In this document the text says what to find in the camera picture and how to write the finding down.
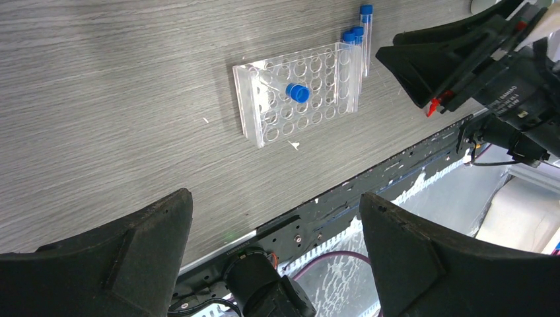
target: test tube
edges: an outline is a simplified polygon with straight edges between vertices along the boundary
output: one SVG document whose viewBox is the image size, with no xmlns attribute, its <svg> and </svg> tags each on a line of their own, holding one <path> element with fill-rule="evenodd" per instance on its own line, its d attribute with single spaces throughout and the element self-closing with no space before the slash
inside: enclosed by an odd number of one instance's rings
<svg viewBox="0 0 560 317">
<path fill-rule="evenodd" d="M 354 34 L 354 32 L 352 31 L 347 31 L 344 32 L 342 34 L 342 42 L 345 44 L 350 44 L 349 47 L 349 63 L 346 64 L 342 64 L 340 65 L 339 68 L 339 72 L 342 74 L 348 74 L 348 78 L 346 81 L 341 82 L 340 87 L 339 87 L 339 98 L 340 99 L 344 99 L 347 98 L 347 102 L 346 102 L 346 109 L 344 109 L 344 112 L 348 111 L 348 109 L 351 107 L 351 103 L 350 102 L 356 102 L 355 98 L 356 98 L 356 92 L 357 91 L 352 91 L 350 88 L 353 87 L 352 83 L 355 83 L 355 64 L 353 63 L 355 61 L 355 52 L 356 52 L 356 35 Z M 346 94 L 346 96 L 340 97 L 340 92 L 344 92 Z"/>
<path fill-rule="evenodd" d="M 354 33 L 356 37 L 355 65 L 358 78 L 358 95 L 360 95 L 360 93 L 362 93 L 362 76 L 364 73 L 364 28 L 362 26 L 356 26 L 352 28 L 352 33 Z"/>
<path fill-rule="evenodd" d="M 371 54 L 373 6 L 363 5 L 360 7 L 360 21 L 364 28 L 363 54 L 364 54 L 364 77 L 369 75 L 369 63 Z"/>
<path fill-rule="evenodd" d="M 309 88 L 300 84 L 283 81 L 269 71 L 259 71 L 259 81 L 272 90 L 286 94 L 300 104 L 307 102 L 311 95 Z"/>
</svg>

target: blue cap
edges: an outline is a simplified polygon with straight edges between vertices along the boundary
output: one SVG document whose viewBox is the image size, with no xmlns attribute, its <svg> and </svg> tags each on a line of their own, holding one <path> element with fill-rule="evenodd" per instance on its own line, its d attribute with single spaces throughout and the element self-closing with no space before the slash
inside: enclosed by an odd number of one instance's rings
<svg viewBox="0 0 560 317">
<path fill-rule="evenodd" d="M 307 102 L 309 96 L 311 95 L 311 92 L 309 91 L 309 88 L 305 86 L 298 84 L 289 84 L 286 87 L 286 94 L 293 100 L 296 100 L 296 102 L 303 104 Z"/>
<path fill-rule="evenodd" d="M 360 14 L 361 15 L 372 15 L 373 14 L 373 6 L 372 5 L 363 5 L 360 7 Z"/>
<path fill-rule="evenodd" d="M 352 28 L 352 32 L 356 36 L 364 36 L 364 27 L 363 26 L 355 26 Z"/>
<path fill-rule="evenodd" d="M 351 43 L 356 40 L 356 35 L 352 31 L 346 31 L 342 34 L 342 42 Z"/>
</svg>

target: wooden table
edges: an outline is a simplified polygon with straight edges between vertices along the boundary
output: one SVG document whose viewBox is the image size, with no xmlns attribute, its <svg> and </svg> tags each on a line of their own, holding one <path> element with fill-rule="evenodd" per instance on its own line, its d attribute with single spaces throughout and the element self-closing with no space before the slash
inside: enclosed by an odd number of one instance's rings
<svg viewBox="0 0 560 317">
<path fill-rule="evenodd" d="M 358 114 L 257 149 L 232 66 L 337 41 L 362 1 L 0 4 L 0 252 L 30 252 L 192 191 L 188 263 L 446 127 L 373 59 Z M 374 47 L 468 16 L 464 0 L 376 0 Z"/>
</svg>

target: gray wood grain surface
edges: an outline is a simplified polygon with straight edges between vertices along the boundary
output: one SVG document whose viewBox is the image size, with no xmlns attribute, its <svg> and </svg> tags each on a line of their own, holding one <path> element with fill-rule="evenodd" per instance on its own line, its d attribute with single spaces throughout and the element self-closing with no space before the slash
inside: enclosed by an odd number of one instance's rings
<svg viewBox="0 0 560 317">
<path fill-rule="evenodd" d="M 185 187 L 188 263 L 478 109 L 427 119 L 372 61 L 357 115 L 257 149 L 232 66 L 335 42 L 362 1 L 0 3 L 0 252 L 30 252 Z M 466 0 L 375 0 L 374 47 Z"/>
</svg>

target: black cylinder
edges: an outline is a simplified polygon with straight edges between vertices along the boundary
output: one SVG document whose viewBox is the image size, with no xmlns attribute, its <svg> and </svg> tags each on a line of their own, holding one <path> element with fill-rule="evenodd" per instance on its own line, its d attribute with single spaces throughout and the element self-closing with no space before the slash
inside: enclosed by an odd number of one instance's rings
<svg viewBox="0 0 560 317">
<path fill-rule="evenodd" d="M 280 275 L 263 252 L 254 252 L 240 255 L 229 266 L 224 279 L 245 314 L 280 280 Z"/>
</svg>

